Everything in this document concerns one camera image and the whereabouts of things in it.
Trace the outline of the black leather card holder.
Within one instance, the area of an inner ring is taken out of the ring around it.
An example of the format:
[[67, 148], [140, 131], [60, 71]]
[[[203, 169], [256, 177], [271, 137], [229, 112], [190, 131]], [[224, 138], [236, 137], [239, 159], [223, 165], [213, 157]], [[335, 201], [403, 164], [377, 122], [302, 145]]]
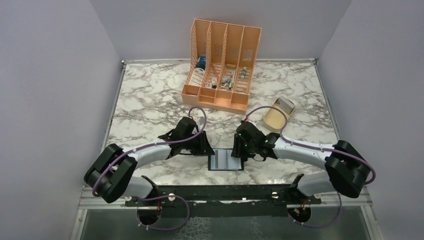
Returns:
[[214, 154], [208, 156], [209, 171], [243, 171], [244, 162], [239, 157], [233, 157], [230, 148], [214, 148]]

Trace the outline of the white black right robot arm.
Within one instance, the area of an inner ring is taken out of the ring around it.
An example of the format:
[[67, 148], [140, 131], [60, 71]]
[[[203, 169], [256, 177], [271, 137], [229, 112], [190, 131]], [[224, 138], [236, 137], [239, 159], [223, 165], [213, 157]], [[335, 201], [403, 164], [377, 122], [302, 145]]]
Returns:
[[275, 132], [265, 135], [248, 121], [243, 121], [236, 129], [231, 155], [242, 161], [256, 155], [263, 160], [294, 160], [322, 169], [319, 173], [299, 174], [293, 180], [288, 196], [296, 204], [327, 192], [358, 198], [372, 172], [371, 166], [347, 141], [339, 140], [334, 145], [294, 141]]

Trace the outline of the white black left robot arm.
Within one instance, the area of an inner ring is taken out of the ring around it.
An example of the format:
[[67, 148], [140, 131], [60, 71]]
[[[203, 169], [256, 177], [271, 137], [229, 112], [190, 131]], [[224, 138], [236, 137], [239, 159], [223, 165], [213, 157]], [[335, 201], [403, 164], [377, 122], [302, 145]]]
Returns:
[[135, 177], [134, 171], [155, 161], [164, 161], [188, 151], [190, 156], [212, 156], [207, 134], [190, 117], [151, 143], [135, 147], [108, 145], [87, 170], [84, 182], [97, 197], [113, 203], [122, 196], [138, 197], [144, 205], [157, 200], [157, 185], [148, 177]]

